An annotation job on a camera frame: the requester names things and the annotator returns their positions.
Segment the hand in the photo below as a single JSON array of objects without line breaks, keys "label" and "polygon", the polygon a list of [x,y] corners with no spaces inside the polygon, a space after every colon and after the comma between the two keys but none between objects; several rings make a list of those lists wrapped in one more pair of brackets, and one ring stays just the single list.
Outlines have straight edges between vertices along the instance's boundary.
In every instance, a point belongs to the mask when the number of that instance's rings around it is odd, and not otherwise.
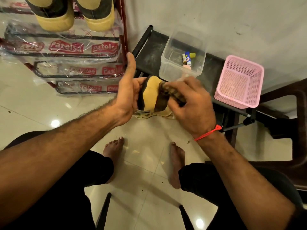
[{"label": "hand", "polygon": [[183,81],[167,82],[166,85],[175,88],[186,98],[187,103],[182,108],[173,98],[169,99],[168,106],[194,139],[215,128],[211,97],[200,81],[194,77],[186,77]]},{"label": "hand", "polygon": [[112,102],[115,112],[118,115],[117,126],[128,122],[133,111],[138,108],[138,93],[142,87],[145,77],[135,78],[136,63],[132,53],[127,53],[128,66],[124,76],[118,85],[117,98]]}]

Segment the black sleeve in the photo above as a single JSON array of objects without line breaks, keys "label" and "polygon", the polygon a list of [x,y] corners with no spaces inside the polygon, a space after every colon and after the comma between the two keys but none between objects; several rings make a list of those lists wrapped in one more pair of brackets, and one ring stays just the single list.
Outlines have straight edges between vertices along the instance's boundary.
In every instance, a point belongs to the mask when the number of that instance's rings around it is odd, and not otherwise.
[{"label": "black sleeve", "polygon": [[299,208],[293,213],[286,230],[301,229],[306,224],[307,210]]}]

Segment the brown plastic chair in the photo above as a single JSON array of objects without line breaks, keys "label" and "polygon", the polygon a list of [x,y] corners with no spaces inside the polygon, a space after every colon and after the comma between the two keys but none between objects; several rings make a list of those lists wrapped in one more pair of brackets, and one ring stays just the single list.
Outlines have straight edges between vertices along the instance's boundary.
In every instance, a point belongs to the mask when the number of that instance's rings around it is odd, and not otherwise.
[{"label": "brown plastic chair", "polygon": [[276,117],[257,112],[256,120],[262,122],[274,139],[291,138],[293,142],[291,161],[251,162],[260,166],[278,170],[286,174],[297,189],[307,191],[307,79],[286,85],[282,88],[263,94],[260,103],[274,100],[287,95],[297,98],[297,118],[289,119],[281,113],[259,106],[259,111]]}]

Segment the person's left hand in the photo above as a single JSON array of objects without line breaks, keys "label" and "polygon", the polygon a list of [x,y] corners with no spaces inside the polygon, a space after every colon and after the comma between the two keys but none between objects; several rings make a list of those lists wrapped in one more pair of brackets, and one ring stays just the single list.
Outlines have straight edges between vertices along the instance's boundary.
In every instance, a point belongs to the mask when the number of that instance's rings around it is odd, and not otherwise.
[{"label": "person's left hand", "polygon": [[113,107],[118,114],[117,125],[123,125],[128,122],[133,111],[138,108],[138,93],[142,87],[145,77],[134,78],[136,69],[135,59],[132,53],[127,53],[128,66],[124,76],[118,85],[117,98],[114,100]]}]

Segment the bracelet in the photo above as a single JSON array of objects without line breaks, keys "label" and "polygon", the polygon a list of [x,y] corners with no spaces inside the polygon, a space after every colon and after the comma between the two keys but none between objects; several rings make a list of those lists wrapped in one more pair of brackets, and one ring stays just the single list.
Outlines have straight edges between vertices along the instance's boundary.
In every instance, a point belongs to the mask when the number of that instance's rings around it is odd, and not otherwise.
[{"label": "bracelet", "polygon": [[216,130],[221,130],[221,129],[222,129],[222,127],[221,127],[220,125],[216,125],[215,128],[214,128],[212,131],[209,131],[209,132],[207,132],[206,134],[203,134],[203,135],[201,135],[200,137],[198,137],[198,138],[196,138],[196,139],[194,139],[194,140],[195,140],[195,141],[198,141],[198,140],[200,140],[200,139],[202,139],[202,138],[204,138],[204,137],[206,137],[206,136],[212,134],[214,131],[216,131]]}]

